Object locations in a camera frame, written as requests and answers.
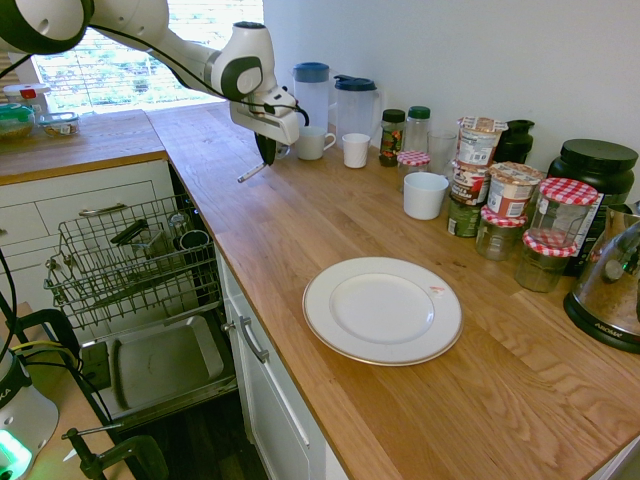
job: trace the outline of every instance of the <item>white plate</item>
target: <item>white plate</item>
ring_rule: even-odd
[[[376,365],[424,362],[451,348],[462,331],[451,287],[393,258],[355,258],[327,268],[307,285],[302,306],[327,346]]]

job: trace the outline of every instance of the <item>kettle base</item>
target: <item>kettle base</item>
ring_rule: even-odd
[[[629,337],[633,337],[632,335],[604,323],[591,315],[582,307],[582,305],[580,305],[573,293],[569,292],[567,296],[564,297],[563,305],[567,316],[576,325],[576,327],[587,335],[595,338],[605,345],[617,348],[618,350],[624,350],[625,352],[630,353],[640,353],[640,343],[629,339]]]

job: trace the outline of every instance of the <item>floor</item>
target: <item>floor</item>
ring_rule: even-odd
[[[135,435],[155,438],[169,480],[268,480],[245,435],[237,391],[121,434]]]

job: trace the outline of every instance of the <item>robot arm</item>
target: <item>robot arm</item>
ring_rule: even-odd
[[[298,120],[296,100],[277,85],[267,28],[236,23],[218,51],[181,39],[168,25],[166,0],[0,0],[0,50],[59,53],[92,27],[157,58],[184,86],[231,100],[231,119],[255,132],[271,165],[275,142],[298,139]]]

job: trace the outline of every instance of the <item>green light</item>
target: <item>green light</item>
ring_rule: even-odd
[[[20,477],[29,468],[33,455],[18,439],[0,430],[0,475],[12,471],[11,478]]]

